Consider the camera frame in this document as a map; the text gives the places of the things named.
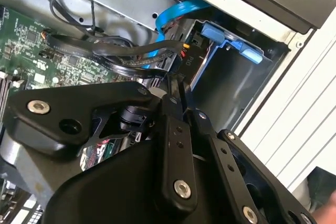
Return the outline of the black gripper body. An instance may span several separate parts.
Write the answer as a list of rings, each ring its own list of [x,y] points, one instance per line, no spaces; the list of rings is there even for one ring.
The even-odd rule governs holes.
[[[208,162],[194,159],[198,204],[189,216],[157,206],[151,142],[136,144],[76,175],[52,196],[45,223],[244,223]]]

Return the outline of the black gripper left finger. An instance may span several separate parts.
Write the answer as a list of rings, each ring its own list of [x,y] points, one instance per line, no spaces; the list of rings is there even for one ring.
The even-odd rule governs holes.
[[[136,144],[154,145],[157,206],[177,216],[197,207],[190,126],[180,78],[158,97],[138,82],[24,90],[7,101],[7,161],[44,209],[68,180]]]

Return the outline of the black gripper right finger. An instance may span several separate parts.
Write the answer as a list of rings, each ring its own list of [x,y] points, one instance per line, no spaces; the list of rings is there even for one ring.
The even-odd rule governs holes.
[[[216,133],[209,117],[198,110],[191,88],[180,82],[180,97],[192,133],[213,173],[210,189],[217,196],[224,223],[315,223],[313,216],[229,130]]]

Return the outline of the bare person hand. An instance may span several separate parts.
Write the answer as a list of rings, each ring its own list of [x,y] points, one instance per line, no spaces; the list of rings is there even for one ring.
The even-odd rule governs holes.
[[[335,191],[331,194],[328,202],[317,209],[312,215],[315,219],[315,221],[318,224],[333,224],[335,223],[335,212],[336,212],[336,206],[335,206]]]

